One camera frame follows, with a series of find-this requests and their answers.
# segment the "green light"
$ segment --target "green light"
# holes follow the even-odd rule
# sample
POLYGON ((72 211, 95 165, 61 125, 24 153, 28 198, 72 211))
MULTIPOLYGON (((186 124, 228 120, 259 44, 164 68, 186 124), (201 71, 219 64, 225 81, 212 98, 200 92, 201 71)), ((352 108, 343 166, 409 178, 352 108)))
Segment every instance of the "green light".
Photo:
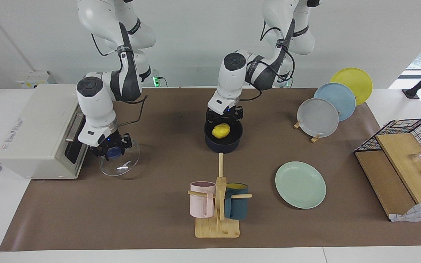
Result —
POLYGON ((156 76, 152 76, 153 83, 156 87, 160 87, 160 80, 156 76))

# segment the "lemon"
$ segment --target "lemon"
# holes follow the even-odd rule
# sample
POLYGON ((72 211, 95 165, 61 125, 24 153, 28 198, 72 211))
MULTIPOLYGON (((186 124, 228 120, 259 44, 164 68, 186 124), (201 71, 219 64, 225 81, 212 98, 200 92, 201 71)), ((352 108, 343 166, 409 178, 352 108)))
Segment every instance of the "lemon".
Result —
POLYGON ((215 138, 221 139, 225 138, 230 133, 230 126, 228 126, 227 123, 221 123, 214 127, 212 130, 212 135, 214 135, 215 138))

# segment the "wire rack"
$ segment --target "wire rack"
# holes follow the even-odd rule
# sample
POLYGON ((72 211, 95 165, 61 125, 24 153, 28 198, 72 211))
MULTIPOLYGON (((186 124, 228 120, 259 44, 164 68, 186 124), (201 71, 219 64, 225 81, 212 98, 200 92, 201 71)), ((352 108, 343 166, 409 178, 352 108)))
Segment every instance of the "wire rack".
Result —
POLYGON ((398 134, 398 133, 411 133, 421 145, 421 119, 408 119, 408 120, 394 120, 390 121, 371 138, 366 140, 355 152, 366 151, 380 151, 381 145, 376 140, 376 135, 383 134, 398 134))

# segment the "mug rack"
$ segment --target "mug rack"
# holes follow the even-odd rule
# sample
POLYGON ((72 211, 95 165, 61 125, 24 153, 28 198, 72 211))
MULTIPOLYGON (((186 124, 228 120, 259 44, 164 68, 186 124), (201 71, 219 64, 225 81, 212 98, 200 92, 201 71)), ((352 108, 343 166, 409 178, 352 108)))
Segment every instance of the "mug rack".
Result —
MULTIPOLYGON (((219 153, 219 176, 215 188, 214 216, 211 218, 196 218, 194 235, 197 238, 237 238, 239 237, 239 220, 225 218, 224 200, 227 189, 227 178, 223 175, 224 154, 219 153)), ((189 195, 206 197, 206 193, 188 191, 189 195)), ((252 194, 232 195, 235 198, 252 198, 252 194)))
MULTIPOLYGON (((301 120, 299 120, 297 123, 295 123, 295 125, 294 125, 293 127, 294 127, 295 129, 300 128, 300 123, 301 123, 301 120)), ((319 140, 319 135, 320 135, 320 134, 316 135, 315 137, 312 137, 312 138, 311 138, 311 142, 312 142, 312 143, 317 142, 317 141, 319 140)))

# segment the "brown table mat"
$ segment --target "brown table mat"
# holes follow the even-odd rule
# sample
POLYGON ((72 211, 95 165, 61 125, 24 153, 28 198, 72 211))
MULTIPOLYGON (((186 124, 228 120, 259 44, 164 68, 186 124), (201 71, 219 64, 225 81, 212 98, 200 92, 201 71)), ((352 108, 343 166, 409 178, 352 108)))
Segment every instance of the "brown table mat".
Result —
MULTIPOLYGON (((239 238, 195 238, 189 215, 189 183, 217 176, 218 154, 204 142, 214 90, 146 89, 141 121, 120 128, 141 145, 137 166, 109 177, 88 153, 76 180, 31 181, 0 251, 421 245, 421 222, 391 223, 353 154, 379 129, 366 104, 315 144, 292 128, 314 92, 279 88, 241 103, 243 137, 224 156, 224 176, 253 194, 239 238), (277 169, 294 160, 323 175, 326 199, 316 208, 294 208, 277 193, 277 169)), ((139 107, 115 103, 119 122, 136 119, 139 107)))

